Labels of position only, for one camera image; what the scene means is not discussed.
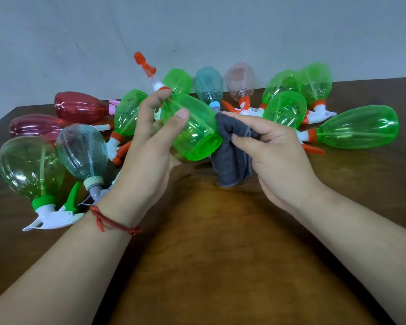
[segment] person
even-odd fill
[[[141,103],[121,174],[97,203],[105,216],[124,226],[136,226],[167,187],[174,165],[169,151],[189,119],[189,112],[180,109],[162,127],[153,125],[153,109],[170,95],[161,90]],[[260,135],[233,135],[232,142],[252,157],[268,199],[322,241],[395,322],[406,324],[406,229],[320,182],[293,129],[229,115]],[[101,232],[87,215],[69,228],[0,296],[0,324],[91,324],[131,239],[105,227]]]

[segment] gray cloth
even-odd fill
[[[212,153],[212,166],[218,174],[221,187],[231,187],[251,176],[251,157],[232,143],[232,133],[238,137],[257,138],[258,134],[243,122],[223,113],[217,113],[221,146]]]

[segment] red bracelet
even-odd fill
[[[136,235],[141,233],[141,228],[140,227],[135,227],[135,228],[127,228],[121,224],[118,224],[117,222],[114,222],[113,220],[107,218],[105,215],[99,211],[98,207],[95,205],[92,205],[90,207],[90,211],[92,214],[96,217],[96,224],[98,225],[98,228],[100,231],[104,232],[104,226],[102,225],[102,222],[105,222],[106,224],[109,224],[111,227],[126,231],[130,235]]]

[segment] table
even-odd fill
[[[326,155],[310,161],[326,185],[406,227],[406,78],[336,82],[327,100],[338,112],[369,104],[397,111],[393,144],[363,151],[316,144]],[[13,118],[34,113],[54,115],[54,108],[11,111],[0,120],[0,146]],[[110,165],[107,180],[116,172]],[[73,183],[68,176],[58,200]],[[66,231],[23,233],[34,216],[30,201],[0,178],[0,294]],[[208,160],[182,164],[141,225],[94,324],[391,323],[313,235],[265,198],[256,176],[223,189]]]

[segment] wall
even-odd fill
[[[149,92],[163,77],[251,64],[258,87],[316,60],[335,81],[406,77],[406,0],[0,0],[0,118],[59,91]]]

